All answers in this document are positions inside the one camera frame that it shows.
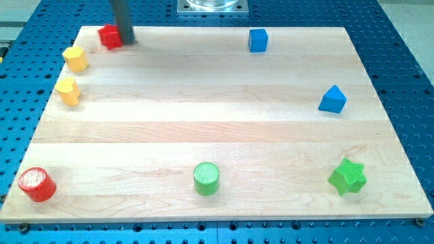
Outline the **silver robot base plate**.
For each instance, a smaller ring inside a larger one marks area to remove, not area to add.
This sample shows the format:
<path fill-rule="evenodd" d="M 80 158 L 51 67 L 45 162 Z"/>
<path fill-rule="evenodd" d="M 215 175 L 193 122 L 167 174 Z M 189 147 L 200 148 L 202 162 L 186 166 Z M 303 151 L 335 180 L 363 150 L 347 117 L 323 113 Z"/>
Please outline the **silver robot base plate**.
<path fill-rule="evenodd" d="M 248 0 L 175 0 L 181 16 L 248 15 Z"/>

